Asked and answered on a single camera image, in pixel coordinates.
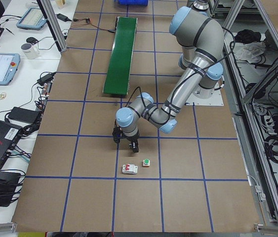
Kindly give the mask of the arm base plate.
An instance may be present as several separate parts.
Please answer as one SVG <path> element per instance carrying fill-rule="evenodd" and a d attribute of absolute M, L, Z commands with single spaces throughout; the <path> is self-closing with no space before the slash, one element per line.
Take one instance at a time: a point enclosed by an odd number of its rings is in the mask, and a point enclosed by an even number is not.
<path fill-rule="evenodd" d="M 189 106 L 224 106 L 220 90 L 207 90 L 201 87 L 190 95 L 185 104 Z"/>

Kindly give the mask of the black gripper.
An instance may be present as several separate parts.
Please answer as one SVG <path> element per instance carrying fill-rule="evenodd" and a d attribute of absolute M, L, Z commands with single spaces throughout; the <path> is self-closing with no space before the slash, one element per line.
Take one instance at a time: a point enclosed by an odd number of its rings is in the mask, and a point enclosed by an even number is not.
<path fill-rule="evenodd" d="M 115 143 L 119 144 L 122 139 L 127 139 L 129 141 L 129 148 L 134 153 L 138 153 L 139 152 L 138 139 L 140 137 L 139 130 L 137 129 L 130 133 L 127 133 L 123 130 L 121 130 L 120 132 L 121 134 L 119 135 L 119 137 L 115 138 Z"/>

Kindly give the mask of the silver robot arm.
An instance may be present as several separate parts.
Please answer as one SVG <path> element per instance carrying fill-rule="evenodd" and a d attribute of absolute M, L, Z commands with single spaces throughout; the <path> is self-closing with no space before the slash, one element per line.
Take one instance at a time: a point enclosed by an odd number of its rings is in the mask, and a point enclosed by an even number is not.
<path fill-rule="evenodd" d="M 186 6 L 196 11 L 207 11 L 209 9 L 209 0 L 188 0 Z"/>
<path fill-rule="evenodd" d="M 177 115 L 196 86 L 222 58 L 224 30 L 220 23 L 199 11 L 180 7 L 171 19 L 169 33 L 184 49 L 179 59 L 181 74 L 177 75 L 172 91 L 160 107 L 150 94 L 140 92 L 116 112 L 113 140 L 117 144 L 127 140 L 135 153 L 139 152 L 138 120 L 143 118 L 161 132 L 171 133 L 177 125 Z"/>

